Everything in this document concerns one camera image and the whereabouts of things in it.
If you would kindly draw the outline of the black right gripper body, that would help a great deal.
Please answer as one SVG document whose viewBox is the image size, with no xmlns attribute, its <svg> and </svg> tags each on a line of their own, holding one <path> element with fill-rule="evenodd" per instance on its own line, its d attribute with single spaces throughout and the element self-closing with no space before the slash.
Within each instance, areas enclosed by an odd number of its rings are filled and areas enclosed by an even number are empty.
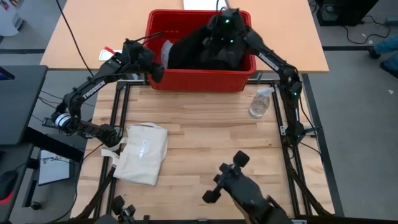
<svg viewBox="0 0 398 224">
<path fill-rule="evenodd" d="M 244 45 L 246 24 L 239 9 L 225 9 L 210 19 L 210 46 Z"/>
</svg>

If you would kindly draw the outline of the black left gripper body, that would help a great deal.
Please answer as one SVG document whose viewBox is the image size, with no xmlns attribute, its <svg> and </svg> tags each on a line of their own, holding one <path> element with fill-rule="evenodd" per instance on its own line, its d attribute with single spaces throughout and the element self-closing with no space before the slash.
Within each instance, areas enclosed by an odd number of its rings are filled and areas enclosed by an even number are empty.
<svg viewBox="0 0 398 224">
<path fill-rule="evenodd" d="M 123 43 L 123 72 L 150 73 L 154 69 L 153 51 L 135 40 L 126 39 Z"/>
</svg>

